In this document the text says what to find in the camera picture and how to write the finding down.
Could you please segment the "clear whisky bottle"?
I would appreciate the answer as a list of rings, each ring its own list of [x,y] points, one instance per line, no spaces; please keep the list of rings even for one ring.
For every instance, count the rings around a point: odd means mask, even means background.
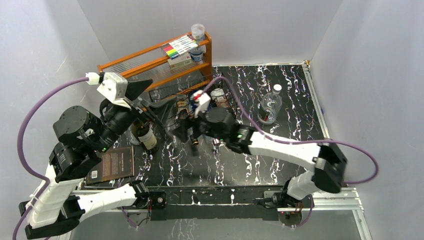
[[[176,102],[176,114],[177,114],[176,122],[180,124],[183,121],[183,119],[189,117],[191,112],[192,112],[192,108],[191,108],[189,97],[187,95],[178,95],[177,102]],[[192,146],[196,147],[199,144],[198,139],[195,138],[193,135],[192,128],[189,128],[187,130],[187,136],[189,137],[189,140]]]

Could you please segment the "dark green wine bottle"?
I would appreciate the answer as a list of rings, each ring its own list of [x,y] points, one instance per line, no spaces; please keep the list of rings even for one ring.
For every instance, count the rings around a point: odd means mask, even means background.
[[[136,140],[143,144],[148,152],[154,154],[158,151],[158,141],[149,123],[144,124],[141,120],[136,119],[132,123],[130,130]]]

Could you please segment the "olive green wine bottle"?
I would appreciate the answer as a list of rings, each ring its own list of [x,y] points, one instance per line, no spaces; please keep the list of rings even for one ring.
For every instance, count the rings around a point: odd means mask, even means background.
[[[219,87],[210,92],[211,99],[215,102],[217,107],[232,109],[232,106],[226,96],[224,90]]]

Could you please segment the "clear bottle white cap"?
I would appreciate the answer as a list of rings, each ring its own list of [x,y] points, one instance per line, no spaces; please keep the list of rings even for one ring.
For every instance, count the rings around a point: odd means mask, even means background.
[[[282,107],[281,90],[282,86],[275,84],[272,87],[272,91],[262,97],[257,114],[258,120],[261,123],[271,125],[276,121]]]

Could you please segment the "blue glass bottle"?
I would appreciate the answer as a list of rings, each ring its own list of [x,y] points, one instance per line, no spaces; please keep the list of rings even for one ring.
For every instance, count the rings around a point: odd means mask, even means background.
[[[198,91],[199,91],[199,89],[194,89],[188,94],[189,103],[190,103],[192,111],[194,111],[198,107],[198,104],[195,100],[195,97],[198,95]]]

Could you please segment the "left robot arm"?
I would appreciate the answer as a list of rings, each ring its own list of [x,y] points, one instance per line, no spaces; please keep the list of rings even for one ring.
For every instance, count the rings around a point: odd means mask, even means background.
[[[72,231],[83,220],[112,209],[153,205],[158,192],[149,192],[139,181],[131,181],[113,190],[77,196],[75,187],[101,162],[97,152],[106,152],[138,118],[134,110],[118,106],[109,121],[103,122],[81,106],[67,109],[54,124],[58,143],[53,148],[45,175],[27,163],[23,138],[35,112],[53,95],[69,87],[64,83],[43,96],[24,118],[17,137],[17,152],[25,170],[41,179],[29,201],[19,204],[20,220],[27,221],[27,239],[60,236]]]

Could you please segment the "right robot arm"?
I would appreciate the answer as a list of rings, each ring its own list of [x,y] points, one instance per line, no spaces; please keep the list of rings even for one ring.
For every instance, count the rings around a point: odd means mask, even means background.
[[[240,124],[229,109],[212,108],[197,116],[185,116],[171,132],[183,143],[200,135],[221,140],[238,154],[265,156],[305,168],[305,172],[287,180],[281,193],[265,196],[257,204],[266,208],[296,207],[305,197],[323,191],[341,192],[347,159],[335,143],[305,143],[261,133]]]

